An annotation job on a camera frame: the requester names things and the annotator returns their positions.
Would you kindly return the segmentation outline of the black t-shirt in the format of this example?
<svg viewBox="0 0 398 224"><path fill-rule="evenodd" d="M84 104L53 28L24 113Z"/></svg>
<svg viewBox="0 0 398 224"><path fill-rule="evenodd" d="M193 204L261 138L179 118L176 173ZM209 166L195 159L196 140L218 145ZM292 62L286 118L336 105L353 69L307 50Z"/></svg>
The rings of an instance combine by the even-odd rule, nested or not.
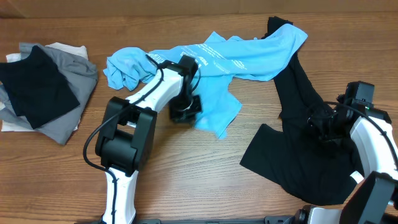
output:
<svg viewBox="0 0 398 224"><path fill-rule="evenodd" d="M262 124L240 165L279 184L287 193L314 205L342 204L356 187L353 172L363 168L351 138L323 141L307 120L331 115L312 87L297 54L274 77L282 111L282 131Z"/></svg>

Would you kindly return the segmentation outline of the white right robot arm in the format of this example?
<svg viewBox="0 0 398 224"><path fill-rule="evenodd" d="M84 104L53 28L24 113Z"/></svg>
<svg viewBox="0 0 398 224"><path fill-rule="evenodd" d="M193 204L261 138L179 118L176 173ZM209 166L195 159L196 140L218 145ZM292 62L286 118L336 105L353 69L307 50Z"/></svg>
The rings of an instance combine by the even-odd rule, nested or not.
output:
<svg viewBox="0 0 398 224"><path fill-rule="evenodd" d="M373 105L374 85L350 82L333 102L332 114L309 117L324 141L349 136L355 143L364 171L364 182L343 209L306 205L286 223L397 223L387 214L397 206L397 146L391 119Z"/></svg>

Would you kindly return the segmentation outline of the light blue printed t-shirt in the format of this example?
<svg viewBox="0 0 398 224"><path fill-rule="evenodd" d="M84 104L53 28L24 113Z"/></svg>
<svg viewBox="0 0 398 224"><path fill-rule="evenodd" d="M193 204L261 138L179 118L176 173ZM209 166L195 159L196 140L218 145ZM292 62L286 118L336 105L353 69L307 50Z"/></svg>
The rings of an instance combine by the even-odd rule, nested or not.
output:
<svg viewBox="0 0 398 224"><path fill-rule="evenodd" d="M134 90L139 82L148 83L155 75L155 65L165 60L178 62L183 55L193 57L198 72L193 79L195 94L200 96L202 113L195 128L226 137L226 128L235 119L242 104L228 91L233 78L266 82L277 76L289 63L308 35L284 24L265 39L243 40L238 36L224 39L213 32L202 44L179 45L169 50L145 52L126 47L106 60L104 74L109 87Z"/></svg>

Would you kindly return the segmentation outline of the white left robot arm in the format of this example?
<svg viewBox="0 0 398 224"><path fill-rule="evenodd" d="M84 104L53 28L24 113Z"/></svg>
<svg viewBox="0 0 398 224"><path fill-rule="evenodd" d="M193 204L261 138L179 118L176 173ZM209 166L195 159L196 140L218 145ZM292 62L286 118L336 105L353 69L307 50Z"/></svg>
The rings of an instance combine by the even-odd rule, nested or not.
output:
<svg viewBox="0 0 398 224"><path fill-rule="evenodd" d="M136 94L109 100L103 121L90 135L96 138L98 166L106 174L106 210L100 223L134 223L134 195L139 171L153 148L157 115L169 106L174 123L193 123L201 113L192 80L198 71L195 59L184 55L177 63L155 64L155 77Z"/></svg>

